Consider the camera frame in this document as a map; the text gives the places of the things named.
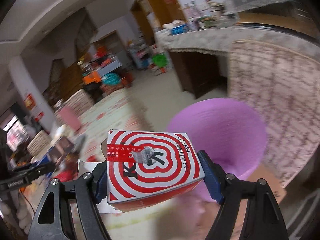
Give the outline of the red white swirl box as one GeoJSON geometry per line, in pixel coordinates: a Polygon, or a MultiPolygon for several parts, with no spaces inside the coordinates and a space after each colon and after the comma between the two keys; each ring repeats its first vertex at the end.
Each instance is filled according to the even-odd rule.
{"type": "Polygon", "coordinates": [[[186,133],[107,133],[107,202],[121,212],[142,209],[193,190],[204,178],[186,133]]]}

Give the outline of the cardboard box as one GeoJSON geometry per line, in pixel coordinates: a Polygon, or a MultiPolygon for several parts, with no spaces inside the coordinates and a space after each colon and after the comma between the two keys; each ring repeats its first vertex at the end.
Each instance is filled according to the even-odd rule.
{"type": "Polygon", "coordinates": [[[284,189],[272,172],[263,165],[245,182],[242,198],[247,200],[240,239],[288,239],[279,202],[284,189]]]}

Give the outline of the purple plastic waste basket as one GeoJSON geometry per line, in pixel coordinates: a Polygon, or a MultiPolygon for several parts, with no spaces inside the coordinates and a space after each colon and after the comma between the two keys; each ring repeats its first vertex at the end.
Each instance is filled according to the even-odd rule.
{"type": "Polygon", "coordinates": [[[230,98],[194,103],[169,122],[167,132],[187,133],[196,152],[204,150],[226,173],[246,180],[259,166],[266,125],[249,105],[230,98]]]}

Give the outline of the patterned tablecloth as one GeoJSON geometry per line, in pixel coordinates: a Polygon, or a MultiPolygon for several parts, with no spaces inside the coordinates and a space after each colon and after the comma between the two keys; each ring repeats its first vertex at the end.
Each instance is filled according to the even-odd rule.
{"type": "MultiPolygon", "coordinates": [[[[105,157],[101,143],[109,129],[150,131],[151,125],[145,118],[146,107],[134,98],[127,89],[108,95],[80,115],[80,134],[86,136],[80,152],[79,162],[101,162],[105,157]]],[[[152,239],[153,219],[157,207],[127,213],[103,214],[104,225],[113,239],[152,239]]]]}

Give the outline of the lace-covered sideboard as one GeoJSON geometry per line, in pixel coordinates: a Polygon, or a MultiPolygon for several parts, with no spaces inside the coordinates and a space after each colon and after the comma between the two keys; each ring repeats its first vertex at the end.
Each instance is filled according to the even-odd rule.
{"type": "Polygon", "coordinates": [[[319,61],[319,39],[284,27],[243,23],[172,35],[168,30],[155,33],[158,48],[169,54],[183,91],[196,99],[208,93],[221,70],[228,73],[226,59],[235,41],[252,40],[274,44],[319,61]]]}

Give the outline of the green bag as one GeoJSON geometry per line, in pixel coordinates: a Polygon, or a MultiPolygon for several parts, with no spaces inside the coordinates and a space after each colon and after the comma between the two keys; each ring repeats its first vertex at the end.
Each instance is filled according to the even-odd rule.
{"type": "Polygon", "coordinates": [[[164,54],[153,55],[152,61],[159,68],[163,68],[168,65],[167,58],[164,54]]]}

